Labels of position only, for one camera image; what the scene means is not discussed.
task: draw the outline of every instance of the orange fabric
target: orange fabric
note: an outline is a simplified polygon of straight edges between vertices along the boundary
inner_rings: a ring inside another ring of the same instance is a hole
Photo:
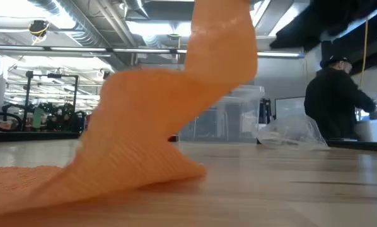
[[[205,175],[167,139],[256,69],[248,0],[196,0],[186,69],[111,76],[69,166],[0,168],[0,214]]]

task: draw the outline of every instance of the man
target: man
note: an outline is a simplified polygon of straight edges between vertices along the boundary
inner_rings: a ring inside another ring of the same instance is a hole
[[[323,69],[306,89],[305,112],[316,121],[325,139],[356,139],[355,108],[373,114],[376,104],[349,76],[352,64],[347,58],[332,56],[320,65]]]

